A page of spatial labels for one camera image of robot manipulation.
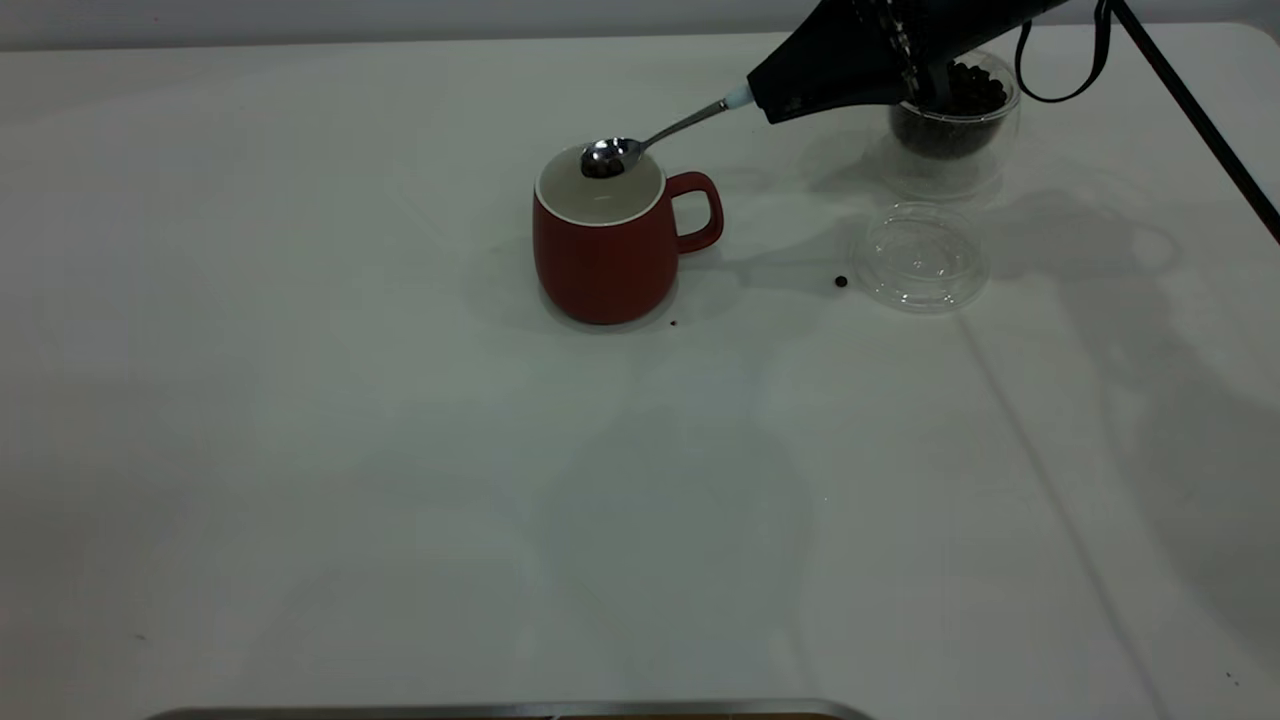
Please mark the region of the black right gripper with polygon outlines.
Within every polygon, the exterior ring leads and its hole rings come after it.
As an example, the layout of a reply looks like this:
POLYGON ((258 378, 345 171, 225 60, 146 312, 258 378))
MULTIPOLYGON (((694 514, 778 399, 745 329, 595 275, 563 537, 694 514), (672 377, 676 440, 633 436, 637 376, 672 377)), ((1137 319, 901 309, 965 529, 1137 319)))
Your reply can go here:
POLYGON ((748 76, 771 124, 838 108, 933 108, 946 65, 1060 1, 820 1, 748 76), (904 60, 904 81, 896 50, 904 60))

